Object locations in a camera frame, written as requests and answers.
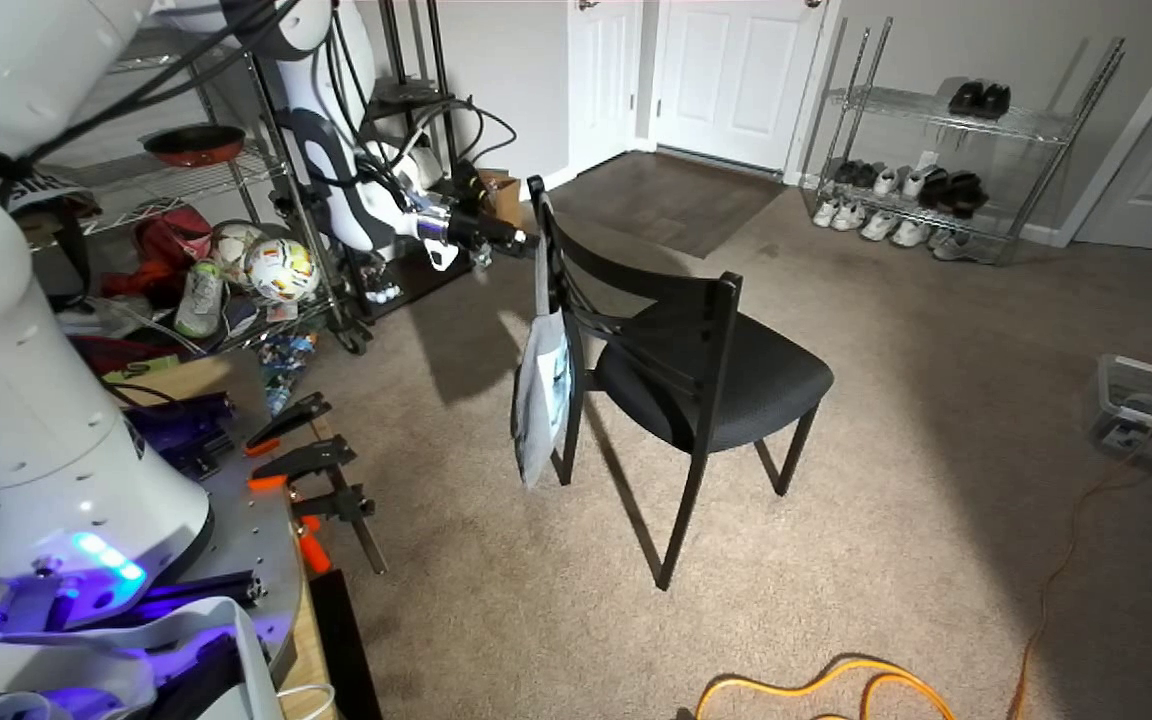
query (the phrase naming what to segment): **shoe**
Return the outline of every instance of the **shoe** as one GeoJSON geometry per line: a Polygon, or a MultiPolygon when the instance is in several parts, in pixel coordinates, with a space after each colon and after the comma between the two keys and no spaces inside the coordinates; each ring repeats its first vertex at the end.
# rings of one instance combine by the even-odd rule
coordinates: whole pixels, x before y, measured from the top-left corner
{"type": "Polygon", "coordinates": [[[872,190],[885,164],[842,159],[836,184],[872,190]]]}
{"type": "Polygon", "coordinates": [[[879,244],[896,228],[896,213],[872,213],[866,223],[860,228],[864,240],[879,244]]]}
{"type": "Polygon", "coordinates": [[[966,82],[952,93],[946,100],[946,115],[974,115],[983,105],[983,84],[979,82],[966,82]]]}
{"type": "Polygon", "coordinates": [[[974,174],[954,174],[954,178],[946,178],[946,184],[943,184],[938,210],[952,213],[952,217],[959,217],[959,219],[971,219],[983,200],[986,200],[986,195],[983,195],[983,190],[979,190],[979,178],[974,178],[974,174]]]}
{"type": "Polygon", "coordinates": [[[898,192],[905,192],[909,200],[921,200],[921,195],[925,195],[925,184],[929,184],[930,178],[943,178],[943,170],[929,164],[929,170],[909,174],[898,192]]]}
{"type": "Polygon", "coordinates": [[[959,228],[935,228],[929,253],[943,265],[971,265],[966,237],[959,228]]]}
{"type": "Polygon", "coordinates": [[[946,210],[946,190],[952,190],[952,178],[935,170],[915,192],[921,210],[946,210]]]}
{"type": "Polygon", "coordinates": [[[979,115],[979,120],[1001,120],[1001,115],[1008,115],[1008,108],[1011,108],[1011,90],[1008,90],[1008,84],[986,84],[986,90],[979,93],[974,115],[979,115]]]}
{"type": "Polygon", "coordinates": [[[812,223],[815,223],[815,228],[832,228],[836,217],[841,217],[841,200],[829,195],[829,200],[815,210],[812,223]]]}
{"type": "Polygon", "coordinates": [[[905,217],[896,228],[891,244],[896,249],[921,249],[930,237],[930,228],[921,217],[905,217]]]}
{"type": "Polygon", "coordinates": [[[898,190],[898,170],[885,170],[879,179],[872,184],[874,195],[891,195],[898,190]]]}
{"type": "Polygon", "coordinates": [[[866,219],[864,206],[842,206],[841,217],[832,219],[836,233],[854,233],[866,219]]]}

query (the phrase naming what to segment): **floor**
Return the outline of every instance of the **floor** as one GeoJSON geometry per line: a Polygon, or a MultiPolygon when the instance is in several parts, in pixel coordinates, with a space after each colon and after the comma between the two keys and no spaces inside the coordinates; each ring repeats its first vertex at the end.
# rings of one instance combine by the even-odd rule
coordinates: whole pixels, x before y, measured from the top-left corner
{"type": "MultiPolygon", "coordinates": [[[[802,685],[836,653],[929,678],[966,720],[1003,716],[1038,583],[1100,483],[1128,490],[1080,513],[1023,710],[1152,716],[1152,477],[1085,431],[1094,358],[1152,362],[1152,253],[935,265],[815,233],[782,192],[702,260],[627,255],[743,272],[743,312],[836,370],[790,494],[773,497],[755,454],[716,457],[671,592],[657,592],[594,444],[573,490],[522,494],[508,444],[532,316],[521,260],[392,312],[360,362],[322,346],[309,385],[360,449],[389,578],[347,531],[332,543],[392,720],[677,716],[721,673],[802,685]]],[[[663,536],[684,459],[608,403],[594,416],[663,536]]],[[[733,694],[713,716],[854,716],[860,685],[790,710],[733,694]]],[[[929,711],[885,694],[879,716],[929,711]]]]}
{"type": "Polygon", "coordinates": [[[659,151],[622,151],[573,184],[557,200],[584,223],[637,240],[709,255],[746,217],[781,195],[782,184],[690,164],[659,151]]]}

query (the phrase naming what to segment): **power cord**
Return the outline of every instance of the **power cord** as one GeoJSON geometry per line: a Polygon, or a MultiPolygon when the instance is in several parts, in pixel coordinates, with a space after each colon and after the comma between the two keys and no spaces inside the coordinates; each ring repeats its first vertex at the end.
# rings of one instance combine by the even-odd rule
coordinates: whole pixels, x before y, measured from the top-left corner
{"type": "Polygon", "coordinates": [[[891,663],[891,661],[879,661],[879,658],[854,658],[854,653],[842,653],[836,661],[825,663],[819,678],[812,678],[806,685],[798,687],[782,687],[782,685],[762,685],[762,680],[752,680],[752,678],[716,678],[700,700],[695,700],[695,720],[709,716],[709,704],[724,694],[724,687],[743,687],[743,694],[755,694],[755,698],[777,698],[777,700],[802,700],[802,698],[815,698],[819,687],[829,687],[836,678],[842,673],[872,673],[864,694],[860,694],[860,720],[872,716],[872,700],[879,687],[909,687],[915,700],[925,700],[938,720],[952,720],[952,704],[946,698],[929,685],[925,678],[891,663]]]}
{"type": "MultiPolygon", "coordinates": [[[[1037,608],[1037,626],[1032,632],[1023,636],[1023,653],[1019,653],[1019,673],[1014,673],[1014,687],[1011,687],[1011,704],[1008,704],[1008,720],[1023,720],[1023,698],[1027,698],[1027,669],[1032,669],[1032,658],[1037,658],[1037,645],[1046,628],[1046,603],[1054,596],[1054,583],[1074,570],[1080,552],[1085,552],[1085,517],[1094,502],[1112,497],[1112,494],[1128,494],[1128,490],[1140,490],[1146,472],[1137,472],[1137,477],[1104,477],[1100,483],[1092,483],[1085,497],[1074,497],[1072,513],[1069,513],[1069,530],[1063,530],[1063,552],[1054,558],[1054,565],[1046,570],[1045,583],[1038,583],[1038,608],[1037,608]]],[[[879,661],[879,658],[836,658],[825,663],[819,678],[812,678],[806,685],[798,687],[781,687],[781,685],[768,685],[768,680],[752,680],[752,678],[721,678],[713,680],[700,700],[695,700],[695,720],[709,716],[709,704],[724,694],[724,687],[743,687],[743,694],[760,694],[760,698],[777,698],[777,700],[802,700],[802,698],[815,698],[825,685],[832,685],[841,673],[872,673],[872,680],[864,685],[860,694],[860,720],[872,716],[872,700],[885,685],[896,685],[896,687],[909,687],[910,698],[921,698],[938,720],[952,720],[952,704],[946,698],[929,685],[925,678],[891,663],[891,661],[879,661]]]]}
{"type": "Polygon", "coordinates": [[[309,716],[301,716],[301,720],[320,720],[320,716],[326,716],[326,711],[337,710],[337,687],[332,687],[332,685],[291,685],[291,687],[278,687],[284,716],[291,716],[291,711],[289,711],[289,700],[291,700],[291,698],[320,698],[320,704],[317,704],[309,716]]]}
{"type": "Polygon", "coordinates": [[[1032,669],[1032,653],[1046,628],[1046,603],[1054,596],[1054,583],[1074,570],[1074,558],[1085,552],[1085,513],[1112,497],[1112,494],[1128,494],[1128,490],[1140,490],[1146,472],[1137,472],[1128,482],[1121,477],[1104,477],[1100,483],[1092,483],[1069,513],[1069,523],[1063,523],[1063,552],[1054,558],[1054,565],[1046,570],[1045,583],[1038,583],[1038,608],[1037,608],[1037,622],[1023,636],[1023,653],[1019,653],[1019,673],[1014,673],[1014,687],[1011,687],[1011,704],[1008,704],[1008,720],[1023,720],[1023,698],[1027,698],[1027,669],[1032,669]]]}

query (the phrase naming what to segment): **white sneaker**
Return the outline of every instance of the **white sneaker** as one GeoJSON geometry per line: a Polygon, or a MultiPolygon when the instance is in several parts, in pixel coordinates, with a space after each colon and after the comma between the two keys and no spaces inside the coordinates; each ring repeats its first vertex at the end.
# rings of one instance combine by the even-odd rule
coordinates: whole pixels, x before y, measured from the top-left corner
{"type": "Polygon", "coordinates": [[[905,217],[896,228],[891,244],[896,249],[921,249],[930,237],[930,228],[921,217],[905,217]]]}
{"type": "Polygon", "coordinates": [[[896,213],[872,213],[872,219],[860,228],[864,240],[879,244],[896,228],[896,213]]]}
{"type": "Polygon", "coordinates": [[[841,217],[841,200],[832,195],[832,200],[825,200],[825,206],[815,210],[812,223],[815,223],[815,228],[832,228],[836,217],[841,217]]]}
{"type": "Polygon", "coordinates": [[[854,233],[866,219],[864,206],[842,206],[841,217],[832,219],[836,233],[854,233]]]}

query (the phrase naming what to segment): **white wall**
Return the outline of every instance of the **white wall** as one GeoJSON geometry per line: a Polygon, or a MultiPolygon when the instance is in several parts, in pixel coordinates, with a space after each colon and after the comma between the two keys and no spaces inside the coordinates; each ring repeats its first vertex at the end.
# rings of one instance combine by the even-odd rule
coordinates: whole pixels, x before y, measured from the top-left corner
{"type": "MultiPolygon", "coordinates": [[[[381,4],[356,0],[370,50],[389,67],[381,4]]],[[[397,0],[404,73],[419,82],[410,4],[397,0]]],[[[557,174],[567,164],[567,4],[564,0],[439,0],[453,95],[504,115],[521,142],[482,155],[482,170],[557,174]]]]}
{"type": "Polygon", "coordinates": [[[1050,95],[1080,41],[1089,41],[1085,67],[1112,35],[1128,41],[1128,62],[1037,223],[1069,217],[1152,84],[1152,0],[849,0],[849,17],[851,26],[896,17],[879,84],[930,93],[943,77],[1001,77],[1014,90],[1014,108],[1050,95]]]}

